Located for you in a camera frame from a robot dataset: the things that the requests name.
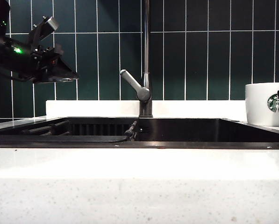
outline grout line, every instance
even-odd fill
[[[31,30],[33,28],[33,15],[32,15],[32,0],[30,0],[30,20],[31,20]],[[35,84],[32,84],[32,100],[33,100],[33,117],[36,116],[36,97],[35,97]]]
[[[252,0],[252,40],[251,40],[251,83],[253,84],[253,54],[254,54],[254,0]]]
[[[184,100],[186,99],[186,80],[187,80],[187,0],[185,0],[185,66],[184,66]]]
[[[74,0],[74,31],[75,31],[75,69],[78,72],[77,66],[77,34],[76,34],[76,0]],[[78,100],[78,79],[76,79],[76,100]]]
[[[274,11],[274,69],[273,69],[273,81],[276,79],[276,5],[277,0],[275,0],[275,11]]]
[[[206,83],[206,100],[209,94],[209,0],[207,0],[207,83]]]
[[[98,100],[100,100],[100,74],[99,74],[99,32],[98,32],[98,0],[96,0],[96,19],[97,19],[97,64],[98,64]]]
[[[121,12],[120,12],[120,0],[118,0],[118,11],[119,11],[119,72],[121,72],[122,65],[121,65]],[[122,100],[122,79],[119,76],[119,85],[120,85],[120,100]]]
[[[11,23],[11,13],[9,11],[9,37],[12,38],[12,23]],[[12,117],[14,120],[14,81],[11,80],[11,90],[12,90]]]
[[[152,34],[162,33],[215,33],[215,32],[279,32],[279,29],[259,29],[259,30],[189,30],[189,31],[151,31]],[[119,32],[67,32],[67,33],[56,33],[56,34],[118,34]],[[142,34],[142,32],[120,32],[121,34]],[[12,35],[28,35],[28,33],[12,33]]]
[[[54,0],[52,0],[52,16],[54,17]],[[53,47],[55,47],[55,32],[53,32]],[[56,82],[54,83],[54,100],[57,99],[56,96]]]
[[[140,78],[143,76],[143,1],[140,0]]]
[[[162,100],[164,100],[164,87],[165,87],[165,84],[164,84],[164,77],[165,77],[165,71],[164,71],[164,59],[165,59],[165,56],[164,56],[164,0],[163,0],[163,30],[162,30],[162,33],[163,33],[163,81],[162,81]]]
[[[229,0],[229,100],[231,100],[232,0]]]
[[[33,119],[33,118],[14,118],[14,119]]]

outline white mug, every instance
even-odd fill
[[[247,122],[261,126],[279,126],[279,83],[245,86]]]

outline sink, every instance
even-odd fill
[[[135,121],[127,139],[124,133]],[[35,142],[279,142],[277,130],[229,119],[62,118],[0,129],[5,141],[2,135]]]
[[[228,119],[141,119],[137,140],[279,142],[279,132]]]

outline green siren logo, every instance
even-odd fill
[[[274,94],[269,97],[269,99],[267,101],[267,106],[268,106],[269,110],[271,110],[272,112],[275,112],[275,113],[276,113],[276,111],[279,112],[279,97],[277,94]]]

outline white countertop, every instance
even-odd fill
[[[0,224],[279,224],[279,150],[0,149]]]

